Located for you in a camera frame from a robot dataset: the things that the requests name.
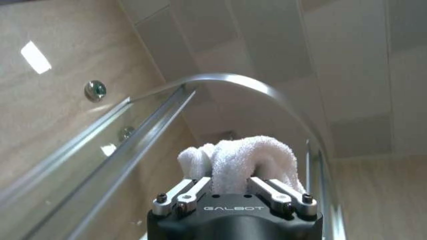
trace round knob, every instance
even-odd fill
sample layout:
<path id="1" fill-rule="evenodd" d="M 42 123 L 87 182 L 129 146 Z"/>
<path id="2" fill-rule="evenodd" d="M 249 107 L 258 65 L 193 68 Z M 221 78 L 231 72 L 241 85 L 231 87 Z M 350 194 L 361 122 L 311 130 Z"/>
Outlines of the round knob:
<path id="1" fill-rule="evenodd" d="M 105 83 L 98 80 L 90 81 L 85 86 L 85 95 L 91 102 L 101 102 L 107 95 Z"/>

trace shower enclosure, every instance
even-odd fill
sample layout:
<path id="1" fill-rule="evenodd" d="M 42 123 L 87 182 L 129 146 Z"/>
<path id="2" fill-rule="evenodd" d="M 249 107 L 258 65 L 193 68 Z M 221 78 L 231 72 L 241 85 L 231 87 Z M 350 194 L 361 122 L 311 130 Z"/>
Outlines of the shower enclosure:
<path id="1" fill-rule="evenodd" d="M 303 161 L 306 190 L 321 203 L 323 236 L 329 240 L 346 239 L 342 206 L 329 169 L 329 152 L 317 128 L 279 91 L 253 78 L 229 73 L 194 75 L 125 99 L 0 192 L 0 239 L 102 239 L 105 230 L 101 226 L 114 226 L 103 223 L 131 222 L 131 219 L 115 218 L 118 211 L 130 211 L 127 203 L 119 210 L 113 207 L 121 205 L 117 199 L 125 193 L 130 193 L 129 199 L 141 206 L 139 214 L 146 214 L 159 191 L 153 187 L 154 181 L 165 185 L 163 191 L 178 183 L 174 178 L 157 179 L 157 171 L 169 175 L 179 169 L 178 165 L 163 164 L 158 153 L 167 152 L 170 148 L 185 150 L 190 147 L 179 144 L 181 127 L 177 122 L 183 121 L 183 110 L 198 100 L 203 85 L 239 87 L 254 97 L 270 101 L 301 124 L 307 135 Z M 143 198 L 133 195 L 133 191 L 122 190 L 125 183 L 135 178 L 145 185 Z M 146 219 L 131 224 L 142 230 Z"/>

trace ceiling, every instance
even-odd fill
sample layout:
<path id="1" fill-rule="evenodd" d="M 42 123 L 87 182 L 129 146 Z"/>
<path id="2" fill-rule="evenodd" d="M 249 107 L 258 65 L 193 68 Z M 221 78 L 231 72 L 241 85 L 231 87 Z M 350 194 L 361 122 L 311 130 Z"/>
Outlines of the ceiling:
<path id="1" fill-rule="evenodd" d="M 427 1 L 122 0 L 166 81 L 207 72 L 273 85 L 309 115 L 335 158 L 426 154 Z M 186 120 L 201 142 L 265 134 L 302 157 L 289 114 L 242 89 L 199 89 Z"/>

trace tiled wall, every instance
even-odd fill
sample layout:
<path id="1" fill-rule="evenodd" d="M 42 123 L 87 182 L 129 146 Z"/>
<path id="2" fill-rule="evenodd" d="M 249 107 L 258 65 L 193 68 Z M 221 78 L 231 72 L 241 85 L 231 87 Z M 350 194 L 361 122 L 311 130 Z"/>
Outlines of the tiled wall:
<path id="1" fill-rule="evenodd" d="M 427 154 L 425 1 L 121 2 L 167 81 L 230 72 L 269 83 L 307 112 L 337 158 Z M 246 94 L 203 89 L 186 113 L 199 140 L 269 134 L 302 156 L 290 116 Z"/>
<path id="2" fill-rule="evenodd" d="M 427 239 L 426 157 L 346 159 L 331 165 L 349 240 Z"/>
<path id="3" fill-rule="evenodd" d="M 0 188 L 130 95 L 163 83 L 115 0 L 27 1 L 0 6 Z M 51 69 L 22 55 L 32 41 Z M 93 103 L 89 81 L 107 97 Z"/>
<path id="4" fill-rule="evenodd" d="M 40 0 L 0 5 L 0 32 L 2 191 L 125 98 L 147 92 L 165 79 L 117 0 Z M 51 64 L 40 74 L 22 55 L 30 41 Z M 91 80 L 101 80 L 107 87 L 99 103 L 85 95 Z M 60 185 L 59 189 L 50 193 L 38 189 L 36 198 L 43 200 L 30 199 L 35 208 L 60 202 L 59 193 L 68 194 L 106 159 L 103 143 L 111 140 L 119 144 L 122 125 L 138 119 L 137 127 L 142 116 L 149 116 L 159 104 L 159 99 L 134 104 L 133 111 L 97 136 L 86 150 L 68 158 L 64 169 L 56 172 L 60 176 L 52 174 L 55 181 L 47 184 Z M 182 179 L 177 156 L 194 145 L 194 136 L 179 117 L 122 184 L 101 219 L 94 221 L 86 233 L 91 239 L 138 239 L 145 234 L 150 202 Z M 2 222 L 0 229 L 11 222 L 16 226 L 10 220 Z"/>

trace white towel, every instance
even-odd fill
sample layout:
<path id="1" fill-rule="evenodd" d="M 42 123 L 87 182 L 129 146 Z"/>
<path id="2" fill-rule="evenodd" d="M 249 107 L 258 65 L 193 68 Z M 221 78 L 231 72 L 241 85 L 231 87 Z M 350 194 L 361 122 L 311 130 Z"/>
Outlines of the white towel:
<path id="1" fill-rule="evenodd" d="M 213 177 L 214 194 L 243 194 L 247 178 L 279 179 L 301 193 L 298 162 L 291 148 L 269 136 L 222 140 L 190 147 L 178 156 L 185 178 Z"/>

